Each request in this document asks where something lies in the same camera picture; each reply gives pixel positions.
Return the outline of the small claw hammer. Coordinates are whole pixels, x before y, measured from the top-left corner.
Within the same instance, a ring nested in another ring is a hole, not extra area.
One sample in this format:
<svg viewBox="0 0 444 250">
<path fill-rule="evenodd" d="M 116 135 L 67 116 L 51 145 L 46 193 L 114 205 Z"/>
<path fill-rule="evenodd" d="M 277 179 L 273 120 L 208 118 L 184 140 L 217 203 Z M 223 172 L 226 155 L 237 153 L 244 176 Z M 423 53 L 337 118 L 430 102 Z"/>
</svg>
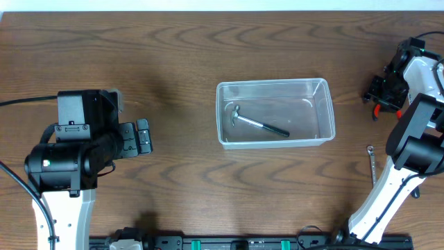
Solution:
<svg viewBox="0 0 444 250">
<path fill-rule="evenodd" d="M 250 118 L 244 117 L 243 115 L 240 115 L 239 110 L 240 110 L 240 106 L 236 105 L 234 107 L 233 111 L 231 112 L 230 121 L 231 121 L 232 127 L 235 126 L 236 121 L 240 121 L 240 122 L 249 124 L 251 126 L 260 128 L 262 130 L 266 130 L 266 131 L 272 132 L 274 134 L 283 136 L 285 138 L 288 138 L 290 136 L 290 132 L 288 132 L 286 130 L 283 130 L 281 128 L 277 128 L 275 126 L 271 126 L 270 124 L 261 123 L 259 121 L 254 120 L 254 119 L 250 119 Z"/>
</svg>

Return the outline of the clear plastic storage container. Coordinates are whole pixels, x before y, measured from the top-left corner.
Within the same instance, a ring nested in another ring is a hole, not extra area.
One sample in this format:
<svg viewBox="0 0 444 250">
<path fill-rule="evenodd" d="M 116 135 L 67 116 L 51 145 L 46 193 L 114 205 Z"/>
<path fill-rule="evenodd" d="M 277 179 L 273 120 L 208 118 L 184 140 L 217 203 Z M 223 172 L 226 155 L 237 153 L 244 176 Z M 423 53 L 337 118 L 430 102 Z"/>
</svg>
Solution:
<svg viewBox="0 0 444 250">
<path fill-rule="evenodd" d="M 239 114 L 290 132 L 283 137 L 230 116 Z M 319 146 L 333 140 L 336 124 L 324 78 L 222 82 L 216 87 L 216 126 L 224 149 L 269 149 Z"/>
</svg>

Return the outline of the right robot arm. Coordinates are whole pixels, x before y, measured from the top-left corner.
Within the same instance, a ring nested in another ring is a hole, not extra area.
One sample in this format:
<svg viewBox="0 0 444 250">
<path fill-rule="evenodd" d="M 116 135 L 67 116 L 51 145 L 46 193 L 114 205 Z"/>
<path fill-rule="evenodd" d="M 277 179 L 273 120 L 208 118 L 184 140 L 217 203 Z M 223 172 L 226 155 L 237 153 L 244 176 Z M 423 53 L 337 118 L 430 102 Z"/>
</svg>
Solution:
<svg viewBox="0 0 444 250">
<path fill-rule="evenodd" d="M 418 198 L 429 176 L 443 173 L 443 57 L 425 48 L 422 35 L 401 41 L 383 77 L 375 76 L 365 102 L 373 119 L 395 113 L 398 123 L 386 143 L 386 164 L 357 212 L 332 238 L 333 244 L 378 245 L 391 218 L 408 196 Z"/>
</svg>

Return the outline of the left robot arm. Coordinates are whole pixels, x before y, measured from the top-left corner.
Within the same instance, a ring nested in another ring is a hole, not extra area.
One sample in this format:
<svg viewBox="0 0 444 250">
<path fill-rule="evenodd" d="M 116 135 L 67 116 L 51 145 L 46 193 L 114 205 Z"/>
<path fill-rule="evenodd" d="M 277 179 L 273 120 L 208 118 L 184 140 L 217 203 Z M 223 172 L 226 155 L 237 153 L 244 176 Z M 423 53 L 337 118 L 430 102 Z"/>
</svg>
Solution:
<svg viewBox="0 0 444 250">
<path fill-rule="evenodd" d="M 147 119 L 119 122 L 118 90 L 73 90 L 57 95 L 58 123 L 27 155 L 24 169 L 38 249 L 88 249 L 98 179 L 116 160 L 153 150 Z"/>
</svg>

